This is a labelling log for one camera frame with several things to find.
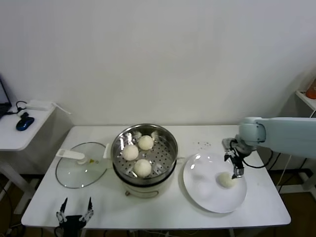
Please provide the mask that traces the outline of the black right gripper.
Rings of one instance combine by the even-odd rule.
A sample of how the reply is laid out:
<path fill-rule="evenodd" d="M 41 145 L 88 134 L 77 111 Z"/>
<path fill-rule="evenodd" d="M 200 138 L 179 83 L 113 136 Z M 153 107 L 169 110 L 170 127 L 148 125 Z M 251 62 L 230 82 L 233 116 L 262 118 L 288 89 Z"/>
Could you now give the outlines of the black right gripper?
<path fill-rule="evenodd" d="M 230 151 L 226 152 L 224 155 L 224 161 L 230 160 L 234 166 L 232 179 L 242 178 L 244 175 L 244 168 L 242 164 L 242 159 L 238 154 Z"/>

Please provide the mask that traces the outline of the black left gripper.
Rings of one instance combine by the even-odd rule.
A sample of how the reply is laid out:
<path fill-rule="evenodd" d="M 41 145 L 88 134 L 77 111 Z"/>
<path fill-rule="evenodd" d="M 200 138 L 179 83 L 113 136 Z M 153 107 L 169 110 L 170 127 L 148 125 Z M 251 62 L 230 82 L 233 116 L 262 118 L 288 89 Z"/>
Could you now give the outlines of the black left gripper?
<path fill-rule="evenodd" d="M 84 215 L 65 216 L 67 201 L 68 198 L 65 199 L 60 210 L 56 212 L 59 227 L 64 230 L 80 230 L 85 227 L 85 222 L 88 222 L 94 214 L 91 197 L 89 198 L 87 212 Z"/>

